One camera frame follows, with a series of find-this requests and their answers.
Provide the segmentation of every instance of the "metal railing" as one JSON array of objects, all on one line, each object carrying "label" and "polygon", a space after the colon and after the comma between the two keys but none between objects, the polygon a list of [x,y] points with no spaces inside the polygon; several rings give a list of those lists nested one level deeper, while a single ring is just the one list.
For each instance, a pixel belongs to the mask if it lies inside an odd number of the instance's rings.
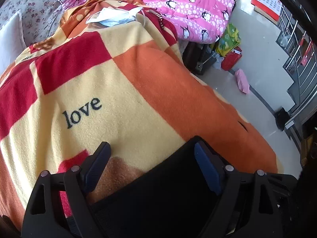
[{"label": "metal railing", "polygon": [[316,46],[303,30],[293,14],[283,5],[281,19],[278,27],[284,36],[288,36],[287,45],[283,47],[289,55],[289,59],[284,64],[285,70],[294,80],[294,86],[289,89],[289,94],[295,102],[295,106],[288,112],[290,123],[296,118],[306,106],[317,95],[317,60]]}]

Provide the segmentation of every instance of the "white floor tile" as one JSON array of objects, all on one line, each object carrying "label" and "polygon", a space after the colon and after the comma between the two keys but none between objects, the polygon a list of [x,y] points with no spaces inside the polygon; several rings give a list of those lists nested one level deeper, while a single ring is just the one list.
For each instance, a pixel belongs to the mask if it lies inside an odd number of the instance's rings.
[{"label": "white floor tile", "polygon": [[275,118],[266,106],[252,92],[242,93],[229,72],[211,67],[199,77],[217,89],[259,131],[281,161],[284,173],[298,178],[302,168],[297,147],[285,132],[277,128]]}]

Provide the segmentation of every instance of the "plastic bag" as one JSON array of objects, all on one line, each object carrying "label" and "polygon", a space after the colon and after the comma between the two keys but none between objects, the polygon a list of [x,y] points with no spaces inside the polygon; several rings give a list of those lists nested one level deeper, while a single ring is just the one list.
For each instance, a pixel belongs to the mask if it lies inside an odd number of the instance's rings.
[{"label": "plastic bag", "polygon": [[247,80],[247,76],[245,76],[245,73],[242,69],[239,69],[235,72],[236,81],[238,84],[239,90],[241,90],[245,94],[250,93],[250,85]]}]

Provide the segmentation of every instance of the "surgical mask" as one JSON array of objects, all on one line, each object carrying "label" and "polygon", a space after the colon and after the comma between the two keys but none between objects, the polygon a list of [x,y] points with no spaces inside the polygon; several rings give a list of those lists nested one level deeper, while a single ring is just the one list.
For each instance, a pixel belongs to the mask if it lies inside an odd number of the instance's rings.
[{"label": "surgical mask", "polygon": [[[88,20],[86,21],[86,24],[93,23],[93,22],[99,22],[102,25],[106,27],[112,27],[119,24],[128,23],[131,21],[134,21],[136,18],[136,14],[141,11],[143,7],[136,7],[131,9],[130,11],[125,10],[117,10],[117,9],[111,9],[111,8],[103,8],[101,11],[97,12],[99,15],[97,18],[92,19],[91,16],[97,14],[91,15]],[[144,16],[144,24],[145,25],[145,15],[144,12],[141,11]]]}]

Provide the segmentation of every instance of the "red calendar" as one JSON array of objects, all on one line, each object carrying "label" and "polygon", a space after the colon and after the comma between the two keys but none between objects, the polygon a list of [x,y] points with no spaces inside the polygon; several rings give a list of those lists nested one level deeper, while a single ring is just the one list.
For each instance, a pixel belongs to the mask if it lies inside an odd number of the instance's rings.
[{"label": "red calendar", "polygon": [[279,20],[282,7],[280,0],[251,0],[251,3],[265,11],[274,20]]}]

